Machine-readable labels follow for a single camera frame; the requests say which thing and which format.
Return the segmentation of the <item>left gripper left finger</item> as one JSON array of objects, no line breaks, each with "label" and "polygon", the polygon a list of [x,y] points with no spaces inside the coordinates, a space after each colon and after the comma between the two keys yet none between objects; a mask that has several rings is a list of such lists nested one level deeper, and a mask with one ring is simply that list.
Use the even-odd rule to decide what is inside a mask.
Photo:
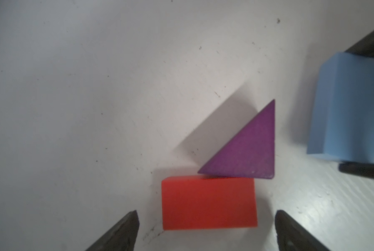
[{"label": "left gripper left finger", "polygon": [[86,251],[133,251],[139,226],[137,211],[131,211],[86,249]]}]

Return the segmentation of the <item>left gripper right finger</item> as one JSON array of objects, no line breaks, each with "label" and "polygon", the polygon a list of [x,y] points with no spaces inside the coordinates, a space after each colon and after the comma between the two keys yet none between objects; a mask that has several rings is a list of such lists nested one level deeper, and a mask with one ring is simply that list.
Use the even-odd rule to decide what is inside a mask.
[{"label": "left gripper right finger", "polygon": [[275,229],[280,251],[330,251],[283,210],[276,212]]}]

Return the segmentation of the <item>light blue block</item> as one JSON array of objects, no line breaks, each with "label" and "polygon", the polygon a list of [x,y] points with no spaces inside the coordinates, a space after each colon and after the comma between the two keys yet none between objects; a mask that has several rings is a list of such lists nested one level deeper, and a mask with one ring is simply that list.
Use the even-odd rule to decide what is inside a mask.
[{"label": "light blue block", "polygon": [[374,58],[339,52],[320,67],[307,154],[374,162]]}]

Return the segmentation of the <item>red rectangular block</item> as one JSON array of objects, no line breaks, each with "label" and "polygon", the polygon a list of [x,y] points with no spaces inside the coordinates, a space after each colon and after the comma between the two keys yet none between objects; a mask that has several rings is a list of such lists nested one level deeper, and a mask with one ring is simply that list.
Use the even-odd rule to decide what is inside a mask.
[{"label": "red rectangular block", "polygon": [[201,175],[161,182],[162,224],[169,230],[255,228],[254,180]]}]

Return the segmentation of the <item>purple triangle block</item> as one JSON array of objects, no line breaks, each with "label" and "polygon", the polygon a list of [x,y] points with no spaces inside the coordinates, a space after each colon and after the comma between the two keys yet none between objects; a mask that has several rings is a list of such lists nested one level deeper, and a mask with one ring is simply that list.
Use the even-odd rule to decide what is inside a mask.
[{"label": "purple triangle block", "polygon": [[198,173],[221,177],[273,179],[275,100],[250,120]]}]

